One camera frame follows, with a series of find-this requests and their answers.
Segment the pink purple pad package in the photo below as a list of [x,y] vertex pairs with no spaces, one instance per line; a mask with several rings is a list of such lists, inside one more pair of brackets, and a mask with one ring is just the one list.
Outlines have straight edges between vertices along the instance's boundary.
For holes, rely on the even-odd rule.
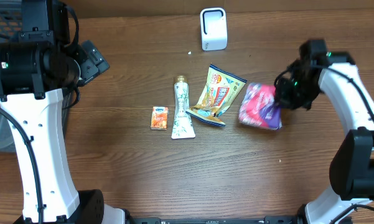
[[275,104],[275,90],[272,85],[250,83],[239,110],[239,122],[257,128],[280,129],[281,109]]

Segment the beige orange snack bag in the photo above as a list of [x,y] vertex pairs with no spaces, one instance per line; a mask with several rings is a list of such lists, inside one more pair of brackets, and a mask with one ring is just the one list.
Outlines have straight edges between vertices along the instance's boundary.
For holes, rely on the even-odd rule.
[[229,109],[246,83],[247,80],[210,64],[202,94],[186,113],[204,123],[224,127],[220,116]]

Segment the small orange tissue box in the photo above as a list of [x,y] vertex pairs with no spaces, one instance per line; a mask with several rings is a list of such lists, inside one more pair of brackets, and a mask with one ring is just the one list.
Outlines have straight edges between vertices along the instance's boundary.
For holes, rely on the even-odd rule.
[[154,106],[151,115],[151,129],[166,130],[168,114],[168,107]]

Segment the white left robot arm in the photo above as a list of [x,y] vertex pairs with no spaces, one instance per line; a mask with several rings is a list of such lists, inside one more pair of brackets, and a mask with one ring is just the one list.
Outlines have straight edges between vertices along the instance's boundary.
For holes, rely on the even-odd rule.
[[75,188],[63,136],[63,99],[109,68],[89,41],[79,43],[61,1],[22,1],[21,30],[0,43],[0,114],[11,127],[24,206],[19,223],[125,224],[126,212],[100,190]]

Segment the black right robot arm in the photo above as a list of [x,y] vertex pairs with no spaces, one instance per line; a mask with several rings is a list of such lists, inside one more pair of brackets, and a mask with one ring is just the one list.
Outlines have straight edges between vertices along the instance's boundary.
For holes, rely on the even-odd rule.
[[309,110],[323,93],[328,97],[345,138],[329,167],[329,187],[302,205],[293,223],[351,223],[358,208],[374,212],[374,101],[348,52],[330,52],[325,40],[310,39],[299,59],[275,81],[275,102],[283,109]]

